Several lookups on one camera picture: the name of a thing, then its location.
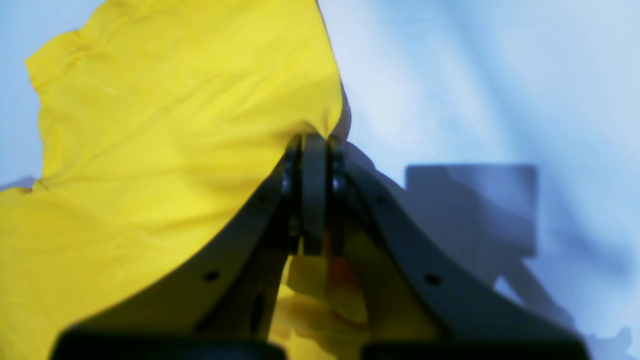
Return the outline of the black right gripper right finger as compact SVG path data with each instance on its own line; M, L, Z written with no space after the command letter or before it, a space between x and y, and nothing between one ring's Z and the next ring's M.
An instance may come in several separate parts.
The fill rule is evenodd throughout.
M376 346L580 346L573 333L496 294L413 222L346 142L327 139L331 252L363 286Z

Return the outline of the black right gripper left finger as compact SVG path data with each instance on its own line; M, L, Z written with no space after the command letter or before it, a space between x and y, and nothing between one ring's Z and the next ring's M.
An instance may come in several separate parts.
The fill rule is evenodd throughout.
M295 136L276 168L196 255L75 328L94 346L262 342L289 256L323 253L327 143Z

